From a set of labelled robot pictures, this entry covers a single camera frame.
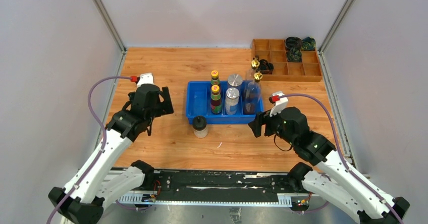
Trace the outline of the silver lid powder jar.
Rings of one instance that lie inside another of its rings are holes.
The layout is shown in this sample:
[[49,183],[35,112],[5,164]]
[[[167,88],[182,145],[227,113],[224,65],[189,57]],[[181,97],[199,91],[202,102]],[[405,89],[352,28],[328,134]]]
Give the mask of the silver lid powder jar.
[[230,74],[227,78],[228,88],[236,88],[241,90],[243,84],[243,77],[240,74]]

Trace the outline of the glass oil bottle gold spout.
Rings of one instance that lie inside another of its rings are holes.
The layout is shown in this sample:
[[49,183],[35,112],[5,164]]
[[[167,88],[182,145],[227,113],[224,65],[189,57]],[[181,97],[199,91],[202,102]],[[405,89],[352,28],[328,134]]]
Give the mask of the glass oil bottle gold spout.
[[258,72],[259,66],[260,66],[259,57],[256,55],[250,63],[250,68],[245,73],[245,77],[244,77],[245,82],[249,82],[253,80],[254,74]]

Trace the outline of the sauce bottle yellow cap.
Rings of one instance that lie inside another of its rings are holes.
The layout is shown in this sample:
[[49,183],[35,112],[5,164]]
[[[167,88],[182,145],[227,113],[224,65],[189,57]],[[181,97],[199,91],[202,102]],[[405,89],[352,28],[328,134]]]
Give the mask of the sauce bottle yellow cap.
[[219,85],[211,86],[210,95],[210,109],[213,114],[220,114],[222,112],[223,102],[221,97],[221,89]]
[[210,84],[213,85],[217,85],[217,86],[221,86],[221,82],[219,79],[219,72],[217,70],[213,70],[211,71],[211,80],[210,80]]

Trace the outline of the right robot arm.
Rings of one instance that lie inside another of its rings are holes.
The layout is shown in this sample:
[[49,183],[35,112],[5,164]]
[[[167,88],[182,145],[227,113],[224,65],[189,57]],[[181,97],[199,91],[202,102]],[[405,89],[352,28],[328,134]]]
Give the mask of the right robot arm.
[[403,197],[393,197],[370,182],[340,155],[332,142],[312,131],[296,107],[280,113],[259,112],[249,124],[255,137],[275,135],[288,142],[303,159],[289,172],[294,192],[321,196],[357,223],[402,223],[410,208]]

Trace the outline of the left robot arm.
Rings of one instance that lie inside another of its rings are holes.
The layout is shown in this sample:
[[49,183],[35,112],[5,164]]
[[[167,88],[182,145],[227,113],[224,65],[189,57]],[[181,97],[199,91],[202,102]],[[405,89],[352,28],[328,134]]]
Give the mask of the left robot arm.
[[122,110],[103,128],[102,141],[78,173],[63,187],[51,189],[48,198],[55,207],[54,213],[60,213],[72,223],[98,223],[104,211],[128,191],[137,187],[151,189],[154,169],[141,160],[112,180],[105,182],[104,179],[141,133],[151,135],[155,118],[173,112],[168,87],[140,84]]

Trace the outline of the blue plastic divided bin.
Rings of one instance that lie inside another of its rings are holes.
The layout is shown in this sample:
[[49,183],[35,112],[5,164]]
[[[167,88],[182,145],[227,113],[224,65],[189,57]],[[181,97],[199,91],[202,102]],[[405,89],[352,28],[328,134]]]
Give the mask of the blue plastic divided bin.
[[246,83],[240,90],[240,98],[237,106],[237,112],[229,115],[225,110],[226,90],[228,82],[221,81],[221,96],[223,108],[219,114],[213,114],[210,105],[211,83],[210,81],[189,81],[186,90],[185,116],[189,124],[197,116],[205,117],[207,124],[248,124],[255,119],[255,114],[248,115],[244,113],[244,96]]

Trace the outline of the blue label shaker jar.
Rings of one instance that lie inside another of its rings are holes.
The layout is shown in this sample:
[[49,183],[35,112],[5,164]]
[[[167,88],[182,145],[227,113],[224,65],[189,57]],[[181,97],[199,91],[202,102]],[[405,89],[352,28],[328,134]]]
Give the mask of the blue label shaker jar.
[[238,109],[240,92],[236,88],[228,88],[225,93],[225,110],[227,115],[235,115]]

